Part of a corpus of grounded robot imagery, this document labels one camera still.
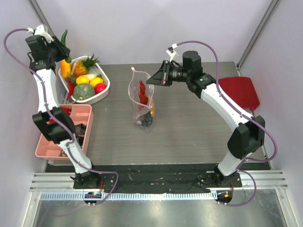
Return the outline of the green toy chili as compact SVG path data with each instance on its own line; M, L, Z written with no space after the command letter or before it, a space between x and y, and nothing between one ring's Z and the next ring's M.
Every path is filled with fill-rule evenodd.
M62 34L62 36L61 36L61 43L62 43L62 45L63 45L66 49L67 49L67 46L66 46L66 36L67 36L67 34L68 34L68 30L66 29L66 30L64 31L64 33ZM67 63L71 63L70 51L68 52L68 55L66 56L65 61L66 61Z

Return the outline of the yellow orange toy pepper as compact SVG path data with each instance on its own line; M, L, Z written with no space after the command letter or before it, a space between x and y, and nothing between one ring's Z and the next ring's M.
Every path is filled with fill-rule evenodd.
M65 79L71 75L71 64L66 60L61 61L61 76Z

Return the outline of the clear zip top bag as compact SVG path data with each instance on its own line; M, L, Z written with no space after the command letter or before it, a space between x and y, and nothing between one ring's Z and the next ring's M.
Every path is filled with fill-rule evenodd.
M147 84L151 78L145 71L131 67L132 78L128 84L128 96L133 104L133 121L139 127L150 129L154 122L154 85Z

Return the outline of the red plastic lobster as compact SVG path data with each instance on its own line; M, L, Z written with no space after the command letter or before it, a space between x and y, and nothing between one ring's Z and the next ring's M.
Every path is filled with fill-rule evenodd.
M147 105L149 99L146 95L146 87L142 80L139 81L139 89L140 90L138 92L138 97L140 100L140 104Z

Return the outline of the black toy grapes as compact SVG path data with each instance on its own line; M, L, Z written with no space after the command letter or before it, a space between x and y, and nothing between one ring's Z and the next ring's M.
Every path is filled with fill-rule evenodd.
M142 117L141 117L141 126L142 127L150 127L153 123L153 117L151 115L151 112L147 112L146 114L144 114Z

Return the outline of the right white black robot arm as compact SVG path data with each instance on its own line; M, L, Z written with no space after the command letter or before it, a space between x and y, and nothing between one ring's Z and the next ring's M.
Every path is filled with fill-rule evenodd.
M234 177L240 164L263 144L265 126L261 116L249 115L223 91L218 91L216 80L203 72L201 57L196 51L186 51L182 55L182 65L175 61L163 61L160 69L147 80L147 84L171 86L173 82L185 82L187 88L208 103L229 125L232 135L227 142L228 153L214 168L214 182L224 187Z

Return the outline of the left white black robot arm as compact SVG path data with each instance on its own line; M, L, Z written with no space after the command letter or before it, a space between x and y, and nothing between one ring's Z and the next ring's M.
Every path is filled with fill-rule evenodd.
M42 35L32 35L26 38L26 43L33 58L29 70L36 80L40 100L38 112L32 116L33 122L48 141L68 156L75 169L73 181L95 189L101 177L77 142L75 125L61 108L56 94L56 63L68 58L70 50L54 36L48 41Z

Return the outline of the orange toy pineapple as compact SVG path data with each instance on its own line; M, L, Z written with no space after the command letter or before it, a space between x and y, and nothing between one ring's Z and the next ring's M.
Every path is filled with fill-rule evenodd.
M95 68L98 63L99 59L95 58L94 54L92 56L88 56L75 64L73 75L75 77L86 75L92 68Z

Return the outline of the yellow toy orange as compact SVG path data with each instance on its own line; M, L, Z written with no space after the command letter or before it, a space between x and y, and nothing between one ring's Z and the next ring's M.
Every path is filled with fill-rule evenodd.
M79 84L89 84L89 78L87 76L79 76L76 78L75 80L76 82L76 85L79 85Z

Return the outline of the white toy radish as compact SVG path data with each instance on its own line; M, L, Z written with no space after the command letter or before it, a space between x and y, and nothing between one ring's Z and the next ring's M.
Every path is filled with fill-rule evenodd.
M85 77L89 79L89 81L93 80L94 78L102 78L101 74L86 74Z

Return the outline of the yellow toy lemon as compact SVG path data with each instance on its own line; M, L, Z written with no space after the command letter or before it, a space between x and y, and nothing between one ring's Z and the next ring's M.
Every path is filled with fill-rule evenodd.
M90 81L90 85L94 88L97 84L103 83L103 79L100 77L95 77Z

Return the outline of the green toy pumpkin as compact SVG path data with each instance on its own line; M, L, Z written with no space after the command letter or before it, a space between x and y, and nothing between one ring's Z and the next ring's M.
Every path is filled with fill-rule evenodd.
M76 100L86 100L95 95L95 90L90 84L79 84L74 88L73 98Z

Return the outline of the red felt pieces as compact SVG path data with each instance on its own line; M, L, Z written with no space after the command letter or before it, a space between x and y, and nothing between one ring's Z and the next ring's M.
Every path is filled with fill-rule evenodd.
M62 107L62 109L70 116L71 115L71 108L69 108L69 107ZM49 123L53 123L54 122L54 120L51 118L50 120L49 120Z

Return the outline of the pink compartment tray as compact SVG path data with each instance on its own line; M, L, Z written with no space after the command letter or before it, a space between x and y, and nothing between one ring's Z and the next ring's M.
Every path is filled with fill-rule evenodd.
M83 136L83 142L79 143L82 147L83 153L86 154L88 150L89 138L94 119L92 106L72 104L61 105L61 107L63 109L70 109L69 116L71 117L76 126L80 124L86 126L86 130ZM62 149L57 144L54 144L52 141L48 141L42 134L36 147L35 155L37 157L51 161L69 161L69 158L67 156L63 156Z

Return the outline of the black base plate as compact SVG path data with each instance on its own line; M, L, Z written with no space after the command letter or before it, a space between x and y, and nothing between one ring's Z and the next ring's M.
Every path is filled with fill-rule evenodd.
M115 193L207 193L219 185L214 179L216 164L144 164L96 165L97 171L109 171L100 182L109 192L119 174Z

